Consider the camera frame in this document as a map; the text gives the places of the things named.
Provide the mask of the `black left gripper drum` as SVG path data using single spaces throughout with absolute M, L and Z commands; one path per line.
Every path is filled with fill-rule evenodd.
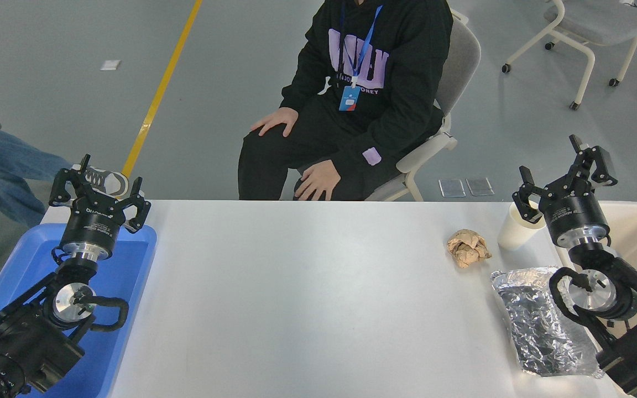
M 123 211 L 114 209 L 116 199 L 99 193 L 81 196 L 72 202 L 71 216 L 61 237 L 64 252 L 81 252 L 83 245 L 112 252 L 116 246 Z

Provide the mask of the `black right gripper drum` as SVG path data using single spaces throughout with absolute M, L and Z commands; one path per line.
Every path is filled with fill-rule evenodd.
M 594 191 L 568 196 L 545 192 L 539 199 L 539 211 L 557 247 L 574 247 L 583 238 L 602 241 L 611 231 Z

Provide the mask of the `person's right hand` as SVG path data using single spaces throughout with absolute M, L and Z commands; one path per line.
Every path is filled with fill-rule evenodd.
M 280 107 L 278 108 L 278 110 L 267 116 L 264 116 L 263 118 L 252 124 L 252 126 L 250 127 L 250 132 L 257 132 L 257 134 L 262 137 L 270 129 L 283 124 L 284 127 L 283 131 L 281 131 L 281 135 L 284 138 L 288 138 L 288 136 L 290 136 L 291 134 L 291 131 L 293 131 L 293 126 L 295 126 L 298 119 L 298 111 L 289 107 Z

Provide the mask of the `person's left hand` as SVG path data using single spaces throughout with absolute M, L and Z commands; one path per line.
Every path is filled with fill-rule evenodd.
M 294 198 L 298 201 L 331 201 L 340 180 L 341 176 L 331 159 L 320 161 L 309 166 L 301 175 Z

